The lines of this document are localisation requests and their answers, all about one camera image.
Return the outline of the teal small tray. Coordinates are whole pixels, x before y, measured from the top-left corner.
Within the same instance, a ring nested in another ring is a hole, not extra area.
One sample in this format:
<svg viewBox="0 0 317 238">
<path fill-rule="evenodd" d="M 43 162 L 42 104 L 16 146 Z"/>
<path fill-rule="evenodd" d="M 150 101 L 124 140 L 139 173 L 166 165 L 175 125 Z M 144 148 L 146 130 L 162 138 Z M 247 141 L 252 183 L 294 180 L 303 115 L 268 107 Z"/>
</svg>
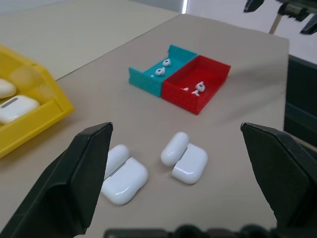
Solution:
<svg viewBox="0 0 317 238">
<path fill-rule="evenodd" d="M 170 45 L 167 51 L 167 57 L 159 61 L 149 69 L 145 71 L 139 71 L 135 68 L 130 67 L 129 71 L 129 83 L 154 95 L 157 97 L 161 96 L 162 85 L 165 80 L 176 73 L 178 70 L 183 68 L 190 61 L 198 56 L 197 53 L 180 48 L 175 45 Z M 155 71 L 158 68 L 162 68 L 162 62 L 165 59 L 171 60 L 171 66 L 165 67 L 164 76 L 156 76 Z"/>
</svg>

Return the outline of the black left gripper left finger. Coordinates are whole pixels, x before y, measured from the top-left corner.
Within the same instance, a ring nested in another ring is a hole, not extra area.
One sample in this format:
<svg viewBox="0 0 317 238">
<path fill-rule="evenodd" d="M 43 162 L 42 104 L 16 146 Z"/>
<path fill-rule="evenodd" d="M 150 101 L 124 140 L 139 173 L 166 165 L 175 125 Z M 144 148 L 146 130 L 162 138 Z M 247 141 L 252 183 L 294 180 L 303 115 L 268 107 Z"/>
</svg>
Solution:
<svg viewBox="0 0 317 238">
<path fill-rule="evenodd" d="M 113 125 L 88 127 L 42 172 L 0 238 L 74 238 L 92 222 Z"/>
</svg>

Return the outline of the beige pole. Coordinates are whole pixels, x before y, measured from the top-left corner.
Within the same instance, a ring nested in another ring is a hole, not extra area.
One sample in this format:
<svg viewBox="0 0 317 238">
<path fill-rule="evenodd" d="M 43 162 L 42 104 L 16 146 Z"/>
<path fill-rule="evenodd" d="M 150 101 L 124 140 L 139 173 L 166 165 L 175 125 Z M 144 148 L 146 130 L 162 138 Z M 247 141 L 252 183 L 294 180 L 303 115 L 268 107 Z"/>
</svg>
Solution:
<svg viewBox="0 0 317 238">
<path fill-rule="evenodd" d="M 271 35 L 274 35 L 274 34 L 275 34 L 275 32 L 276 32 L 276 30 L 277 30 L 277 28 L 278 28 L 278 25 L 279 25 L 281 19 L 282 19 L 282 15 L 277 14 L 277 16 L 276 16 L 276 18 L 274 19 L 274 22 L 273 22 L 273 24 L 272 24 L 272 26 L 271 26 L 269 32 L 268 32 L 269 34 L 271 34 Z"/>
</svg>

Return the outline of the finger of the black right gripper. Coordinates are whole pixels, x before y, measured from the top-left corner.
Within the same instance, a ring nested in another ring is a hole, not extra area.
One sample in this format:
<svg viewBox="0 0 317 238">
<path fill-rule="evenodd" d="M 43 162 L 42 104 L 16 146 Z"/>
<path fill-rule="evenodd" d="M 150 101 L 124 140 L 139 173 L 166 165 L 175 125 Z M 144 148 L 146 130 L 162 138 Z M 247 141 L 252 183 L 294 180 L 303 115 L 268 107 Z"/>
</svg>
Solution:
<svg viewBox="0 0 317 238">
<path fill-rule="evenodd" d="M 244 6 L 244 13 L 254 12 L 263 4 L 263 0 L 247 0 Z"/>
<path fill-rule="evenodd" d="M 317 33 L 317 14 L 315 14 L 301 30 L 301 34 Z"/>
</svg>

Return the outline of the white charging case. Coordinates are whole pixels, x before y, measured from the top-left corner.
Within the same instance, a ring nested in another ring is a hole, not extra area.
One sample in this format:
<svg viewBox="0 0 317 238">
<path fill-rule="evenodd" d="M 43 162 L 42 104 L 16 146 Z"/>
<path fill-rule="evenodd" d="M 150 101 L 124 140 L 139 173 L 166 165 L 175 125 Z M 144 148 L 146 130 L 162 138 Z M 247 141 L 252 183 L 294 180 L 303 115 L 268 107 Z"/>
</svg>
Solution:
<svg viewBox="0 0 317 238">
<path fill-rule="evenodd" d="M 173 167 L 172 177 L 185 183 L 197 183 L 208 164 L 206 151 L 192 143 L 184 132 L 176 133 L 160 155 L 165 166 Z"/>
<path fill-rule="evenodd" d="M 119 144 L 108 152 L 101 194 L 115 205 L 124 205 L 146 184 L 148 178 L 147 168 L 130 156 L 127 146 Z"/>
</svg>

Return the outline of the yellow plastic bin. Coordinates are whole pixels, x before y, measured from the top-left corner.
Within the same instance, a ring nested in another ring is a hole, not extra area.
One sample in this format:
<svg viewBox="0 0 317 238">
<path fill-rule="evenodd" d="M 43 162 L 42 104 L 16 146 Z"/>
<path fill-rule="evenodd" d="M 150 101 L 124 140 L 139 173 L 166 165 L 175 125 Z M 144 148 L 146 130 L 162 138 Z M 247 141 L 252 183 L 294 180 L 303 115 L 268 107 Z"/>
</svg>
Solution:
<svg viewBox="0 0 317 238">
<path fill-rule="evenodd" d="M 59 122 L 74 106 L 42 65 L 0 44 L 0 79 L 16 87 L 16 95 L 39 106 L 12 122 L 0 122 L 0 158 Z"/>
</svg>

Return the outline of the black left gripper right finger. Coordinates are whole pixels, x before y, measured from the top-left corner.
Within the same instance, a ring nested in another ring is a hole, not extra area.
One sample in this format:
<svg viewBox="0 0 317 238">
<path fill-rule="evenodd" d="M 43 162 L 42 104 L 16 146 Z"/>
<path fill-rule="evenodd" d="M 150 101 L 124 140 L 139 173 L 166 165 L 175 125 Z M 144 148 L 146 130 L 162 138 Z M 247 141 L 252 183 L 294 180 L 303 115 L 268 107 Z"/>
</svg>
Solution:
<svg viewBox="0 0 317 238">
<path fill-rule="evenodd" d="M 283 131 L 248 122 L 240 130 L 278 227 L 317 227 L 317 159 Z"/>
</svg>

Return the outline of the red plastic box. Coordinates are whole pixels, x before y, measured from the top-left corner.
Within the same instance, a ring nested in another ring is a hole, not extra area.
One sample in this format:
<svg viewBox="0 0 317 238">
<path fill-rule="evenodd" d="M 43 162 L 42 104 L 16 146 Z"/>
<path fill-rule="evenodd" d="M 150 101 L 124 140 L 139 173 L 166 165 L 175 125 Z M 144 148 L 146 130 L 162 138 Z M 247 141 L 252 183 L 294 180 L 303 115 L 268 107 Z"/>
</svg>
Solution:
<svg viewBox="0 0 317 238">
<path fill-rule="evenodd" d="M 197 115 L 225 83 L 230 69 L 227 64 L 198 55 L 163 82 L 161 97 Z M 205 91 L 199 97 L 191 94 L 201 81 Z"/>
</svg>

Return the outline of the black robot stand frame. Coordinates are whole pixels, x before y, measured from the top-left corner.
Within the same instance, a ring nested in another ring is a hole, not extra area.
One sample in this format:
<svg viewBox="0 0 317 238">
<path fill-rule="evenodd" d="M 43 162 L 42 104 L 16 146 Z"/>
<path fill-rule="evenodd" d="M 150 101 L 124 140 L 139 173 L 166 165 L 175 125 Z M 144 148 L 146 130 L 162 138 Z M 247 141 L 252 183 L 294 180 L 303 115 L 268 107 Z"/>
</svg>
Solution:
<svg viewBox="0 0 317 238">
<path fill-rule="evenodd" d="M 317 64 L 289 56 L 284 131 L 317 147 Z"/>
</svg>

